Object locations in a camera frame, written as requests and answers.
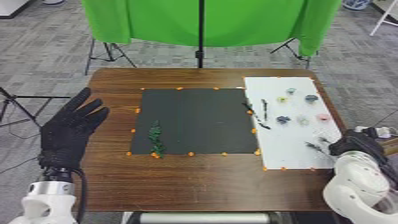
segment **small toy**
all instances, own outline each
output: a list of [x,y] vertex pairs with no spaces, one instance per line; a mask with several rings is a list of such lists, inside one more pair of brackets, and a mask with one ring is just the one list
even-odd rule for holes
[[319,137],[317,140],[319,140],[319,142],[324,142],[326,144],[332,144],[332,142],[326,140],[324,137]]
[[307,96],[305,96],[305,101],[307,101],[307,103],[312,103],[317,99],[319,99],[319,97],[314,96],[314,95],[307,95]]
[[268,114],[266,114],[266,110],[268,110],[268,103],[264,101],[264,99],[261,99],[261,103],[262,103],[262,110],[264,110],[264,121],[268,119]]
[[257,120],[257,124],[259,124],[259,126],[261,126],[264,129],[269,130],[269,127],[261,123],[261,120],[259,120],[259,117],[257,117],[257,114],[255,114],[255,112],[253,112],[253,110],[252,110],[250,105],[248,105],[246,103],[241,103],[241,105],[245,106],[246,114],[252,115],[253,118],[255,118],[255,120]]
[[285,116],[278,116],[278,117],[276,117],[276,122],[278,122],[280,124],[285,124],[285,123],[289,122],[289,117],[285,117]]
[[296,122],[298,122],[298,124],[300,124],[301,126],[307,126],[307,125],[308,125],[308,120],[307,120],[307,118],[305,118],[303,115],[300,115],[300,116],[296,117]]
[[289,88],[289,89],[285,90],[285,92],[287,92],[289,95],[292,95],[292,94],[294,94],[294,88]]
[[330,121],[330,115],[328,114],[317,114],[316,118],[319,119],[319,121]]
[[305,146],[314,149],[316,152],[323,153],[321,147],[314,145],[310,142],[305,142]]
[[278,103],[284,103],[287,101],[287,98],[285,97],[276,97],[276,101],[278,101]]

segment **green object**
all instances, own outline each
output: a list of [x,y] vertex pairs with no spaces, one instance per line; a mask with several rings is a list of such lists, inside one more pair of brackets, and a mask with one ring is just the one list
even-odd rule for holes
[[159,141],[159,134],[161,134],[159,122],[154,121],[152,122],[152,127],[149,129],[149,140],[150,140],[150,143],[152,143],[150,152],[154,152],[157,154],[159,158],[163,158],[165,146],[163,146],[163,143]]
[[[197,46],[198,0],[81,0],[93,38]],[[296,38],[300,55],[319,48],[340,0],[205,0],[204,46]]]

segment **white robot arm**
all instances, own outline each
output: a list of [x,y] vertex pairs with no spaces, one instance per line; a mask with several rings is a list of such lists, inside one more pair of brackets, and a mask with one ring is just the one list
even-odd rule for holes
[[[85,88],[40,127],[38,165],[44,169],[40,181],[30,184],[21,200],[22,216],[10,224],[76,224],[83,219],[86,181],[79,161],[88,137],[101,125],[108,108],[95,99],[85,104],[90,89]],[[70,173],[81,178],[81,197],[76,220],[70,207],[76,201]]]
[[344,152],[333,171],[335,176],[323,190],[332,210],[353,224],[396,224],[398,213],[385,214],[372,208],[390,192],[372,157],[360,151]]
[[74,184],[63,181],[31,183],[30,192],[21,199],[22,216],[8,224],[76,224],[70,207],[76,201],[72,196]]

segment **black cloth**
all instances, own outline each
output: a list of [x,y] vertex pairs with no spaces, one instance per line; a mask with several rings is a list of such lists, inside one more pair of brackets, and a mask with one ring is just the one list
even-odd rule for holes
[[150,153],[149,129],[159,121],[165,154],[252,153],[257,140],[241,89],[149,89],[141,94],[131,153]]

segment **cable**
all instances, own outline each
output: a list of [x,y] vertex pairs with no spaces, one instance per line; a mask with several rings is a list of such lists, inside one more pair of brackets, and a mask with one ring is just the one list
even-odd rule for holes
[[0,171],[0,174],[3,174],[6,171],[10,171],[12,169],[15,169],[33,159],[37,159],[37,156],[33,158],[30,158],[28,160],[24,160],[17,165],[14,165],[12,167],[8,167],[5,170],[1,170]]
[[[6,117],[6,122],[8,122],[8,123],[10,123],[10,116],[14,115],[14,112],[15,112],[15,105],[12,104],[12,106],[14,106],[14,108],[12,108],[12,111],[10,111],[8,117]],[[35,136],[38,136],[38,135],[40,135],[40,133],[37,133],[35,135],[31,135],[31,136],[28,136],[28,137],[19,136],[17,134],[14,134],[14,133],[12,133],[10,126],[12,126],[12,125],[8,125],[8,134],[10,134],[15,138],[19,138],[19,139],[26,140],[26,139],[30,139],[30,138],[33,138]]]
[[72,169],[72,173],[76,173],[81,179],[81,193],[79,193],[79,204],[77,204],[77,215],[76,215],[76,222],[81,224],[83,222],[83,213],[85,213],[85,205],[86,205],[86,178],[81,169]]
[[374,127],[385,121],[385,119],[394,115],[396,112],[398,112],[398,109],[390,112],[390,114],[381,118],[381,120],[376,122],[376,124],[371,127]]

